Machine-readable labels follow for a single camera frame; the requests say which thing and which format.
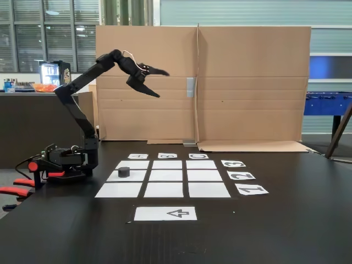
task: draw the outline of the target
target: robotic arm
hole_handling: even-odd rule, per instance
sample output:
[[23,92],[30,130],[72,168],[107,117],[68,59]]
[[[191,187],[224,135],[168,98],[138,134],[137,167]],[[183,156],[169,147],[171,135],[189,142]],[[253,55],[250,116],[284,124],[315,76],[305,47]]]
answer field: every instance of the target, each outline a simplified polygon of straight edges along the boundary
[[96,64],[69,84],[55,89],[55,94],[61,103],[66,106],[70,114],[84,133],[84,146],[72,148],[58,148],[55,144],[46,147],[41,155],[31,157],[28,168],[34,173],[35,188],[42,185],[40,172],[46,172],[49,182],[68,183],[82,180],[92,175],[92,170],[98,165],[98,138],[92,124],[80,110],[72,94],[82,89],[102,73],[107,72],[117,63],[120,69],[129,75],[127,84],[137,92],[160,97],[146,85],[145,78],[149,74],[169,75],[166,71],[144,64],[137,64],[133,59],[124,57],[122,52],[115,49],[96,60]]

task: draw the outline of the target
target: refrigerator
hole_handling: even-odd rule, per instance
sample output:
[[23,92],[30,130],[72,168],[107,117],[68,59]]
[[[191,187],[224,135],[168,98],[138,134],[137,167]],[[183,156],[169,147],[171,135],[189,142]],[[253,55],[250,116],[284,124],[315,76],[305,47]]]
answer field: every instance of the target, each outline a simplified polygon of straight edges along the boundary
[[39,62],[39,72],[42,84],[56,84],[59,87],[71,82],[71,65],[62,60]]

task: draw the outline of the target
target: paper card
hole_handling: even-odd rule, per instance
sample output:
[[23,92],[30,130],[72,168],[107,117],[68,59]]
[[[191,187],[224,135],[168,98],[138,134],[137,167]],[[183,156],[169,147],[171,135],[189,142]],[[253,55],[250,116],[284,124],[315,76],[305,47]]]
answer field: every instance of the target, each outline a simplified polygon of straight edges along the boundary
[[242,161],[221,161],[225,167],[246,167]]
[[130,170],[130,175],[126,178],[120,178],[118,170],[114,170],[107,182],[143,182],[146,170]]
[[182,169],[182,161],[154,161],[152,169]]
[[188,169],[187,176],[190,182],[222,182],[219,171],[214,169]]
[[116,169],[129,167],[130,169],[148,169],[149,161],[121,161]]
[[202,160],[202,159],[208,158],[208,155],[196,153],[196,154],[190,154],[189,158],[191,158],[193,160]]
[[181,169],[152,169],[149,177],[150,182],[182,182]]
[[182,183],[148,183],[144,197],[183,197]]
[[177,154],[173,153],[159,153],[158,158],[177,158]]
[[192,198],[230,198],[223,183],[188,183],[189,197]]
[[131,160],[145,160],[148,158],[148,154],[130,154],[128,158]]
[[229,172],[229,177],[233,180],[251,180],[255,179],[254,176],[249,172]]
[[194,207],[137,207],[134,221],[189,221],[197,220]]
[[235,183],[237,190],[243,195],[256,195],[256,194],[268,194],[269,192],[265,190],[260,185],[255,184],[237,184]]
[[216,169],[214,161],[186,161],[187,169]]
[[136,198],[142,183],[105,183],[96,198]]

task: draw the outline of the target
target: cardboard backdrop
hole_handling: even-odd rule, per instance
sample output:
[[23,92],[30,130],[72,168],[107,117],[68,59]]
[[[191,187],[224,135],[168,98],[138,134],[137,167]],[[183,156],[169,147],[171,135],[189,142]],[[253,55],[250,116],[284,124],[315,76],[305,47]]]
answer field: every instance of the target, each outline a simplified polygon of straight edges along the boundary
[[[127,50],[138,63],[170,73],[146,78],[160,98],[131,89],[118,67],[99,77],[102,139],[195,139],[205,151],[306,151],[291,141],[301,137],[310,32],[283,26],[98,26],[97,56]],[[196,92],[189,97],[192,77]],[[265,147],[256,150],[255,141]]]

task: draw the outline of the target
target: tic-tac-toe grid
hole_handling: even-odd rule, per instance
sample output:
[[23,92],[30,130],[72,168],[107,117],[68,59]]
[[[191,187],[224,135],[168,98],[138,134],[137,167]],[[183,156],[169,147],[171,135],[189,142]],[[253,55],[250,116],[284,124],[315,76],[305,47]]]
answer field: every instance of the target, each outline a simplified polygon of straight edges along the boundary
[[[188,183],[183,181],[183,165],[186,166],[184,171]],[[129,160],[119,162],[116,169],[120,167],[129,167],[130,177],[120,178],[117,170],[114,170],[96,197],[181,198],[184,197],[184,184],[187,184],[190,198],[230,197],[213,160],[193,159],[184,163],[178,159]],[[143,183],[146,184],[145,191],[140,194]]]

